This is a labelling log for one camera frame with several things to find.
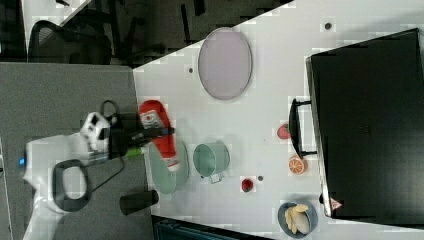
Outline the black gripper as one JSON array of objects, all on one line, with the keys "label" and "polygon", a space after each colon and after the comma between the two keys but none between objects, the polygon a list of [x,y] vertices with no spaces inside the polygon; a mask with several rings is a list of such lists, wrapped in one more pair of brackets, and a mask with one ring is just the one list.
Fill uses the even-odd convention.
[{"label": "black gripper", "polygon": [[130,113],[114,113],[108,116],[107,120],[110,123],[108,141],[110,159],[122,157],[128,150],[140,151],[142,147],[150,143],[150,139],[172,135],[175,132],[172,127],[140,129],[133,132],[134,115]]}]

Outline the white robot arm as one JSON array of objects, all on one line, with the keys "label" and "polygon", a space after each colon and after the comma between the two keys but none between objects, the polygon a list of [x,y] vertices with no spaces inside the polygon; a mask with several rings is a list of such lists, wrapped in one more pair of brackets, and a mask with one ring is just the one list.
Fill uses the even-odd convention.
[{"label": "white robot arm", "polygon": [[153,112],[143,117],[92,112],[74,134],[28,142],[23,179],[35,195],[23,240],[53,240],[62,218],[86,207],[96,190],[89,167],[139,155],[154,140],[165,142],[166,156],[173,160],[173,134],[174,128]]}]

